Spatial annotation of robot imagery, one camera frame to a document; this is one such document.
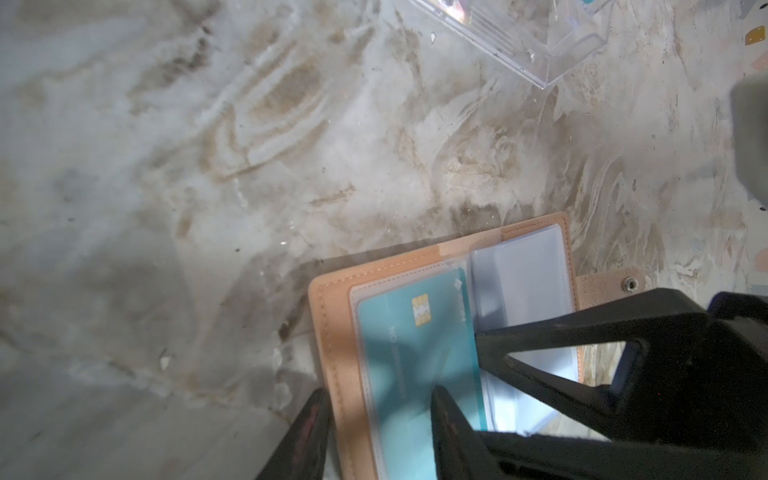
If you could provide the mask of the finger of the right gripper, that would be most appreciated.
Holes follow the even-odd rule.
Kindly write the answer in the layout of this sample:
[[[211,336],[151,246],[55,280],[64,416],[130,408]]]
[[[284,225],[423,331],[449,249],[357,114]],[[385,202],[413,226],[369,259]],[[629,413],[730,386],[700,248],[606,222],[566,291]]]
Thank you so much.
[[[575,437],[482,432],[514,479],[765,479],[765,455]]]
[[[482,370],[614,440],[654,442],[667,431],[684,376],[708,327],[705,309],[659,288],[539,322],[475,336]],[[581,375],[586,345],[625,345],[608,384]]]

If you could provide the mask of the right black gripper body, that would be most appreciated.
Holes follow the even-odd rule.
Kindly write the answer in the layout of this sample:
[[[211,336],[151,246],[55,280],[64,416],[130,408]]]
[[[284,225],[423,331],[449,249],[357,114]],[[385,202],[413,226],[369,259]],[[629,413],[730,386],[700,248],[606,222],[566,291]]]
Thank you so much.
[[[621,326],[605,435],[719,450],[767,447],[767,299],[717,294],[707,309],[647,292]]]

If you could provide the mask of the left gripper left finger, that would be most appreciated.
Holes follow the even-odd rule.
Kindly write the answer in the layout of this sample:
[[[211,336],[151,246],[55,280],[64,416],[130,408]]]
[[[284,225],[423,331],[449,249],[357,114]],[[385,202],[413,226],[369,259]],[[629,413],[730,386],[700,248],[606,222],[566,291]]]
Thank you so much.
[[[322,479],[332,406],[329,392],[318,388],[291,424],[256,480]]]

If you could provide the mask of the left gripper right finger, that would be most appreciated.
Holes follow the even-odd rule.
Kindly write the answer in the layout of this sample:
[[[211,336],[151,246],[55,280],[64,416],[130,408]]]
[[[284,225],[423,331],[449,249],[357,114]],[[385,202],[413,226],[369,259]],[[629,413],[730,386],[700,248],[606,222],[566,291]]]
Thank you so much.
[[[443,386],[431,393],[430,415],[438,479],[497,479],[498,464]]]

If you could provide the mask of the teal card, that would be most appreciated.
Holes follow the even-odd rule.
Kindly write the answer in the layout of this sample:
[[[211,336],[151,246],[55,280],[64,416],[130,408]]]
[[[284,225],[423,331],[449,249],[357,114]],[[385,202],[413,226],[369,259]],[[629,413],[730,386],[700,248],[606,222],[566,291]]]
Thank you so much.
[[[433,479],[436,386],[448,390],[471,427],[487,427],[466,271],[441,268],[380,287],[355,313],[376,474]]]

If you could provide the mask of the pink leather card holder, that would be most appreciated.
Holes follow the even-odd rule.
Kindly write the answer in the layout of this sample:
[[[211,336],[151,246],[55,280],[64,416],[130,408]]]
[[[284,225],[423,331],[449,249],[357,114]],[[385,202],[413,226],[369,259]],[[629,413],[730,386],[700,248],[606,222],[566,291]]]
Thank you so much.
[[[308,298],[345,479],[431,479],[429,398],[481,431],[534,433],[554,410],[480,370],[477,333],[643,291],[641,268],[578,276],[554,213],[316,277]]]

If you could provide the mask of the clear acrylic card stand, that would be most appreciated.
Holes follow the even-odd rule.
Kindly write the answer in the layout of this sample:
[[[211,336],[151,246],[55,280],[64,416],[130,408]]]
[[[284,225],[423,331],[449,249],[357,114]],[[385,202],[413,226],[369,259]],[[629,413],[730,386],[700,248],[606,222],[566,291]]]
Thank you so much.
[[[545,89],[608,40],[610,0],[417,0],[414,4]]]

